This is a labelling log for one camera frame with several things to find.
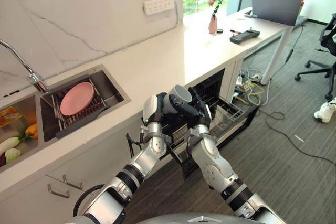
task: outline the remote controller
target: remote controller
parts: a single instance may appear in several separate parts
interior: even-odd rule
[[[237,35],[232,35],[230,37],[230,41],[232,43],[235,44],[240,44],[242,42],[244,42],[245,40],[248,40],[250,38],[254,38],[254,37],[258,37],[260,34],[259,31],[255,31],[255,30],[246,30],[245,32],[241,33],[241,34],[237,34]]]

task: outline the cup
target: cup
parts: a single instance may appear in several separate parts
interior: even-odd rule
[[[172,88],[172,90],[169,91],[169,93],[163,98],[163,113],[164,114],[168,114],[168,113],[176,114],[177,113],[177,111],[174,109],[174,107],[171,105],[169,101],[170,94],[175,95],[178,99],[186,103],[190,103],[193,100],[191,94],[185,87],[181,85],[175,85]]]

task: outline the white countertop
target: white countertop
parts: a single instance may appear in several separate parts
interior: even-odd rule
[[[150,95],[169,91],[175,84],[195,85],[225,68],[227,64],[241,59],[261,41],[277,35],[287,27],[256,19],[237,21],[235,15],[225,19],[224,26],[228,27],[228,31],[246,30],[252,26],[261,31],[260,36],[239,46],[228,41],[231,34],[226,29],[223,34],[212,36],[207,33],[207,25],[206,29],[186,31],[180,26],[48,79],[47,84],[53,84],[103,64],[131,101],[0,173],[0,200],[138,119],[143,104]],[[35,89],[29,87],[1,99],[0,107],[33,92]]]

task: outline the cabinet handle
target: cabinet handle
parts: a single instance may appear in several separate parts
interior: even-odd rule
[[[65,174],[63,175],[63,182],[64,182],[65,184],[67,184],[67,185],[69,185],[69,186],[72,186],[72,187],[74,187],[74,188],[77,188],[77,189],[79,189],[79,190],[82,190],[82,189],[83,189],[83,183],[82,183],[82,182],[79,183],[79,186],[78,186],[78,185],[75,185],[75,184],[73,184],[73,183],[70,183],[70,182],[67,181],[67,176],[66,176]]]
[[[51,184],[48,184],[48,192],[50,192],[51,194],[57,195],[59,197],[66,198],[66,199],[70,198],[70,192],[69,191],[66,191],[66,195],[60,194],[60,193],[55,192],[51,189]]]

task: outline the white shoe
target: white shoe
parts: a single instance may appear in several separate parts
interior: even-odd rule
[[[319,111],[314,113],[316,119],[321,119],[323,123],[329,123],[331,116],[336,111],[336,98],[330,102],[322,104]]]

